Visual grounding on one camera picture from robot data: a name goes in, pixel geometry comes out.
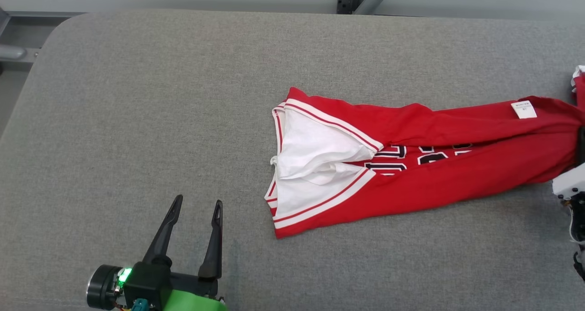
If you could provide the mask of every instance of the bright green plastic cover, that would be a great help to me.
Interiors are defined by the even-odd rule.
[[[165,311],[228,311],[218,300],[204,298],[182,290],[173,290]]]

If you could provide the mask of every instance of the care label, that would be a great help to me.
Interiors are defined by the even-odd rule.
[[[511,105],[520,119],[537,117],[537,113],[534,111],[534,107],[532,107],[530,101],[516,102]]]

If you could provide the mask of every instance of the gray floor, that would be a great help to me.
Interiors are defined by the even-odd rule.
[[[0,35],[0,44],[42,48],[51,32],[65,19],[12,17]],[[11,62],[0,62],[0,65],[4,69],[4,72],[0,74],[0,136],[2,136],[32,65]]]

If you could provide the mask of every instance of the red and white shirt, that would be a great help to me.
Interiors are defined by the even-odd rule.
[[[519,119],[516,101],[432,111],[351,105],[291,88],[272,111],[278,148],[265,199],[277,238],[556,177],[574,163],[585,114],[552,98],[523,100],[537,117]]]

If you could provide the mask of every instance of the gray fabric surface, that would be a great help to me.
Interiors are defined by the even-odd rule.
[[[583,25],[407,17],[70,19],[0,139],[0,309],[86,309],[94,269],[139,260],[178,193],[176,272],[196,273],[224,202],[219,287],[233,311],[582,309],[569,217],[549,184],[279,241],[263,196],[270,109],[290,86],[392,107],[570,100],[583,36]]]

